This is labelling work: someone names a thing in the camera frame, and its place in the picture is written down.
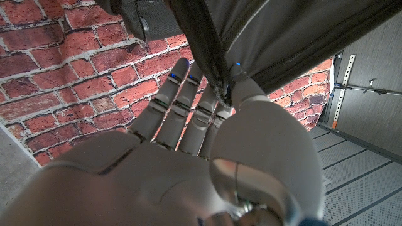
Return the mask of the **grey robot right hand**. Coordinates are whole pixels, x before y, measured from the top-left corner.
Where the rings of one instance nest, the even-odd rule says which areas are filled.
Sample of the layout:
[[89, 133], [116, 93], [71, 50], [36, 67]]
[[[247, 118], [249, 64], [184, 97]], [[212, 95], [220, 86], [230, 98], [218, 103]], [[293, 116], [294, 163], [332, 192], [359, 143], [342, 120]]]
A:
[[240, 66], [209, 160], [101, 135], [41, 170], [2, 225], [323, 225], [317, 150]]

